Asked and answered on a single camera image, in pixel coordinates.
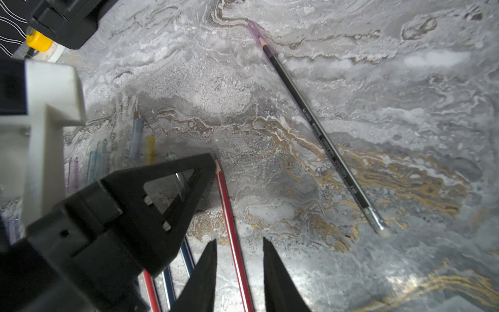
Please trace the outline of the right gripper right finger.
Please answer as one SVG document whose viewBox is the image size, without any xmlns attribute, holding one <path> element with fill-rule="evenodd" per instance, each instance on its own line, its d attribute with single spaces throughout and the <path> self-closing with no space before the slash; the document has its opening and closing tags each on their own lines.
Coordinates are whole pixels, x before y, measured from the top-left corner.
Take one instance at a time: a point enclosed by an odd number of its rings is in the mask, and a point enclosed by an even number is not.
<svg viewBox="0 0 499 312">
<path fill-rule="evenodd" d="M 263 238 L 265 307 L 267 311 L 310 311 L 274 245 Z"/>
</svg>

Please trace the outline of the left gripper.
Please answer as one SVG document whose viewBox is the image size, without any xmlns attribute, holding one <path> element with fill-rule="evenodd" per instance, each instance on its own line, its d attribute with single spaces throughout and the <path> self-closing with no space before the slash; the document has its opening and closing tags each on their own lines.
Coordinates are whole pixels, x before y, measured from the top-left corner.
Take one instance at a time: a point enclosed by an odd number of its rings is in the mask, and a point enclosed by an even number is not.
<svg viewBox="0 0 499 312">
<path fill-rule="evenodd" d="M 191 171 L 188 193 L 165 212 L 145 184 Z M 208 153 L 119 170 L 1 240 L 2 311 L 147 311 L 137 277 L 161 273 L 178 254 L 215 162 Z"/>
</svg>

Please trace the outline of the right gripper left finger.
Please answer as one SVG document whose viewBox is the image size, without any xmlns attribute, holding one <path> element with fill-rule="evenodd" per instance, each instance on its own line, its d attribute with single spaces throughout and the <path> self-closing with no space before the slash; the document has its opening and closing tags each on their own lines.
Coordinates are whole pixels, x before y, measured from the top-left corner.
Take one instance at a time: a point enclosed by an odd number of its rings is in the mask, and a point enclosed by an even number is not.
<svg viewBox="0 0 499 312">
<path fill-rule="evenodd" d="M 171 311 L 214 311 L 217 243 L 210 241 Z"/>
</svg>

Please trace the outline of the purple transparent pencil cap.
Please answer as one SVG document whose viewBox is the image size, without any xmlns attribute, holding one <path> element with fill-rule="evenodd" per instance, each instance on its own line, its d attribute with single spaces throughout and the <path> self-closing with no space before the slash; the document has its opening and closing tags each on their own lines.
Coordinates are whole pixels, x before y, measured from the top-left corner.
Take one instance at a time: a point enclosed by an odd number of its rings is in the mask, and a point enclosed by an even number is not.
<svg viewBox="0 0 499 312">
<path fill-rule="evenodd" d="M 67 193 L 73 194 L 79 188 L 79 158 L 72 157 L 68 169 L 68 188 Z"/>
</svg>

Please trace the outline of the blue pencil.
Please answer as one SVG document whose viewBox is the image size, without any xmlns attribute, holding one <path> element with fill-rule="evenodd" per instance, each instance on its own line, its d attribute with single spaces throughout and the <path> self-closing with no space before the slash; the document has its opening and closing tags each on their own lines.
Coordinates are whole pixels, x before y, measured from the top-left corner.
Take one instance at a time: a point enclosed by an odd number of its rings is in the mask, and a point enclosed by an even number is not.
<svg viewBox="0 0 499 312">
<path fill-rule="evenodd" d="M 175 304 L 176 296 L 175 296 L 174 283 L 172 280 L 172 273 L 170 267 L 166 267 L 165 270 L 162 272 L 162 280 L 166 293 L 167 307 L 168 310 L 171 311 Z"/>
</svg>

